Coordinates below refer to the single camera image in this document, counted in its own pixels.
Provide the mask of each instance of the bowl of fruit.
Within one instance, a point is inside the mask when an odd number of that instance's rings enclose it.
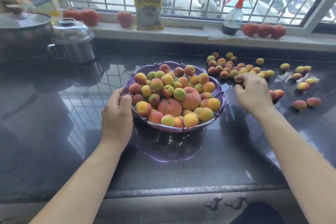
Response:
[[[124,92],[132,112],[149,126],[188,132],[213,123],[225,107],[219,82],[198,67],[166,61],[141,67],[129,77]]]

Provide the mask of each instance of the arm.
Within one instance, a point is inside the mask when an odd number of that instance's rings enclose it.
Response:
[[[275,109],[264,79],[235,77],[238,101],[264,130],[283,175],[310,224],[336,223],[336,170]]]
[[[91,224],[132,135],[132,99],[114,91],[102,112],[102,138],[92,155],[30,224]]]

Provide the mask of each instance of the white car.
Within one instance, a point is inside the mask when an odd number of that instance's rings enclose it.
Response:
[[[271,18],[266,17],[264,22],[299,25],[311,7],[309,1],[305,3],[304,2],[304,0],[259,0],[255,10],[260,15],[267,14],[267,16],[274,16]],[[324,20],[332,19],[334,19],[334,14],[331,13],[329,16],[327,14],[327,16],[324,18]]]
[[[234,6],[236,5],[238,0],[231,0],[229,1],[223,8],[223,12],[224,13],[228,13],[229,11],[231,11]],[[208,10],[207,10],[207,14],[205,14],[205,10],[206,10],[206,6],[207,3],[209,2],[208,5]],[[207,16],[209,18],[224,18],[226,16],[226,14],[222,14],[221,15],[221,11],[222,11],[222,7],[224,4],[224,0],[204,0],[204,3],[202,4],[201,7],[201,16]],[[253,5],[251,3],[250,0],[245,0],[243,2],[243,8],[242,8],[242,12],[243,14],[251,14],[253,9]],[[244,15],[243,16],[243,21],[248,21],[249,20],[248,15]],[[262,21],[262,17],[255,17],[253,16],[251,19],[251,21],[256,21],[256,22],[260,22]]]

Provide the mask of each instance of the dark liquid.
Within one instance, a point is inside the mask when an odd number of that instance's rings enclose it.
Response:
[[[234,35],[237,33],[238,30],[239,28],[229,28],[229,27],[222,25],[222,32],[226,35]]]

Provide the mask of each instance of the cup handle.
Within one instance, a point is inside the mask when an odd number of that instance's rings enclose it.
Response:
[[[57,51],[57,46],[56,46],[56,44],[48,44],[47,49],[48,49],[49,54],[50,54],[53,58],[55,58],[55,59],[64,59],[64,57],[59,57],[60,54],[59,54],[59,52]]]

